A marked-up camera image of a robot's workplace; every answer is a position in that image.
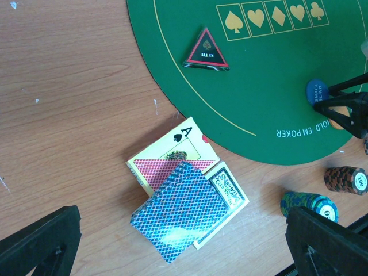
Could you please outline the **purple white chip stack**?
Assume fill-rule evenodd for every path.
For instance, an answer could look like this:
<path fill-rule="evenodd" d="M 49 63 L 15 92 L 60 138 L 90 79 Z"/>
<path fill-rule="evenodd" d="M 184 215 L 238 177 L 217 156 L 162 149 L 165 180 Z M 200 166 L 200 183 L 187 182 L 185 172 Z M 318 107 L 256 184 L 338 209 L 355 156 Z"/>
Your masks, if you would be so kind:
<path fill-rule="evenodd" d="M 363 149 L 366 155 L 368 155 L 368 138 L 364 140 Z"/>

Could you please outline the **orange black chip stack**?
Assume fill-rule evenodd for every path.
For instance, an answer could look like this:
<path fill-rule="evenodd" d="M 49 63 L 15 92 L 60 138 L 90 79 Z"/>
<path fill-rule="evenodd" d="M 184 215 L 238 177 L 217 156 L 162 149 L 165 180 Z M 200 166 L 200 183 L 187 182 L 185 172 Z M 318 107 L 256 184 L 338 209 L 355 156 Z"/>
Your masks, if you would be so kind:
<path fill-rule="evenodd" d="M 324 173 L 324 182 L 328 190 L 356 195 L 367 194 L 367 174 L 359 167 L 331 167 Z"/>

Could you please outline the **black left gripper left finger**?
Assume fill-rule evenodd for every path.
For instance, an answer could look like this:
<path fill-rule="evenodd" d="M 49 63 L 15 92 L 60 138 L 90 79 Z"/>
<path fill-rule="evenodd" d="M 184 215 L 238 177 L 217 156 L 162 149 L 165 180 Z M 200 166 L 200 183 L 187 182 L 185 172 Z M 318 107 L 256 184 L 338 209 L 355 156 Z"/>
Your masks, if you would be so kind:
<path fill-rule="evenodd" d="M 1 275 L 70 275 L 80 217 L 76 205 L 64 206 L 1 240 Z"/>

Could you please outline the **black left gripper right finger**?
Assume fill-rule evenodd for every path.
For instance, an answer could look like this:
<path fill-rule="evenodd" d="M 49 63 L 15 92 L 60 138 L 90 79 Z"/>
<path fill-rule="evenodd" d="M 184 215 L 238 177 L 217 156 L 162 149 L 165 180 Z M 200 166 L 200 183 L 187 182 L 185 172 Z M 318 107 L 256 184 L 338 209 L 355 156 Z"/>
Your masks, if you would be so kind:
<path fill-rule="evenodd" d="M 352 230 L 306 207 L 293 207 L 286 222 L 298 275 L 367 275 L 367 216 Z"/>

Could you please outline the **green blue chip stack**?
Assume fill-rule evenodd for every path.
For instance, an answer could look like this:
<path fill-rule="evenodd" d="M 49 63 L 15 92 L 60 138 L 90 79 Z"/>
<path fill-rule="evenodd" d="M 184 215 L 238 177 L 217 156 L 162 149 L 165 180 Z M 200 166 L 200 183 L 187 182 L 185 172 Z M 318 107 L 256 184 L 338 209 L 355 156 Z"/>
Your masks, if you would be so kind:
<path fill-rule="evenodd" d="M 306 207 L 335 223 L 339 221 L 336 204 L 325 195 L 295 191 L 285 193 L 280 201 L 281 213 L 287 217 L 294 206 Z"/>

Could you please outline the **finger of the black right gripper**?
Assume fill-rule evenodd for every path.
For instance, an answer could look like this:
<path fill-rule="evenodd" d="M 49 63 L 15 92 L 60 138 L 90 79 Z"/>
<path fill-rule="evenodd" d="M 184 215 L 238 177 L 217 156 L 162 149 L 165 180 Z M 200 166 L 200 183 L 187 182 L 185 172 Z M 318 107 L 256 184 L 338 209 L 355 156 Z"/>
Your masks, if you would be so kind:
<path fill-rule="evenodd" d="M 317 102 L 313 109 L 362 139 L 367 135 L 367 92 L 345 93 Z"/>
<path fill-rule="evenodd" d="M 344 95 L 345 92 L 343 92 L 343 90 L 367 83 L 367 80 L 368 80 L 368 73 L 365 73 L 350 80 L 346 80 L 342 83 L 330 86 L 328 88 L 329 95 Z"/>

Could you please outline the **blue small blind button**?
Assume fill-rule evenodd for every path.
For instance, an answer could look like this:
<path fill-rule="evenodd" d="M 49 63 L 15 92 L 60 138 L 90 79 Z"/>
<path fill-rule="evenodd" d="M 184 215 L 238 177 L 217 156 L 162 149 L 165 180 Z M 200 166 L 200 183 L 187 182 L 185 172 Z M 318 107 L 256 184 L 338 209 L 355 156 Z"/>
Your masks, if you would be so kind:
<path fill-rule="evenodd" d="M 328 86 L 320 79 L 310 80 L 306 85 L 306 98 L 312 106 L 329 99 Z"/>

